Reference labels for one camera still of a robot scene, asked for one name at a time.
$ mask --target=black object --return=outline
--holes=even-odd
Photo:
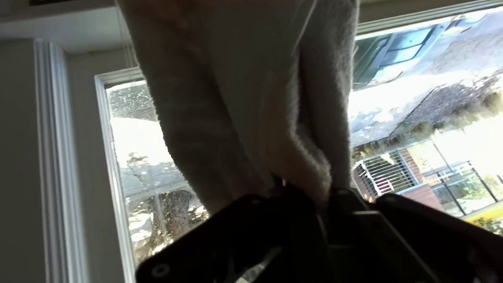
[[[503,281],[503,239],[411,200],[336,190],[320,222],[295,189],[243,197],[136,270],[138,283]]]

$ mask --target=wall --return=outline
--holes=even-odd
[[[94,283],[124,281],[114,212],[97,112],[94,76],[130,66],[125,50],[69,57],[76,159],[81,171],[89,275]]]
[[[43,281],[32,43],[0,43],[0,281]]]

